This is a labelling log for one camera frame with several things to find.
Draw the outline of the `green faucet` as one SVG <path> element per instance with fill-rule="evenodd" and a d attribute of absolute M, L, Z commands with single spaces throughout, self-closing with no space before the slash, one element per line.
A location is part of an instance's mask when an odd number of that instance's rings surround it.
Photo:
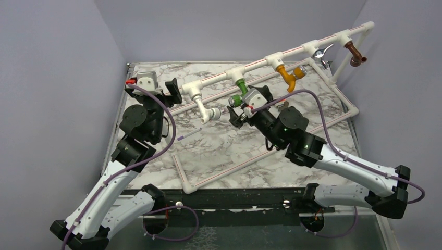
<path fill-rule="evenodd" d="M 232 107 L 232 108 L 236 108 L 236 107 L 241 106 L 241 104 L 243 102 L 242 98 L 248 92 L 248 88 L 247 88 L 247 86 L 245 84 L 245 79 L 244 78 L 237 80 L 235 82 L 235 85 L 240 89 L 241 93 L 240 94 L 232 95 L 228 99 L 229 106 Z"/>

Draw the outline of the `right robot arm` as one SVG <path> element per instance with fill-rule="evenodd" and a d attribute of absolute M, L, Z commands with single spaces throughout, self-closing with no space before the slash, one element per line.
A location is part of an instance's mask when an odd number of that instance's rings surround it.
<path fill-rule="evenodd" d="M 343 205 L 370 208 L 390 219 L 403 217 L 411 175 L 408 167 L 384 167 L 348 154 L 328 136 L 309 133 L 308 118 L 295 107 L 285 107 L 274 116 L 269 108 L 275 102 L 267 86 L 251 87 L 245 96 L 229 99 L 229 121 L 236 128 L 245 123 L 257 128 L 268 150 L 284 150 L 285 157 L 298 166 L 329 171 L 353 182 L 352 186 L 308 185 L 300 199 L 304 210 Z"/>

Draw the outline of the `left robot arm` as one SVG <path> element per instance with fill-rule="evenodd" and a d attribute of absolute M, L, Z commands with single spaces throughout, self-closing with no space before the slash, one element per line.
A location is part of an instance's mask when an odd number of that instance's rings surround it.
<path fill-rule="evenodd" d="M 50 231 L 62 241 L 62 249 L 105 249 L 113 235 L 141 214 L 157 214 L 164 207 L 164 194 L 147 185 L 122 208 L 112 205 L 148 164 L 172 148 L 176 123 L 170 108 L 181 104 L 177 79 L 165 82 L 169 93 L 147 80 L 127 80 L 125 91 L 136 100 L 121 117 L 124 135 L 116 144 L 107 167 L 81 205 L 66 219 L 56 220 Z"/>

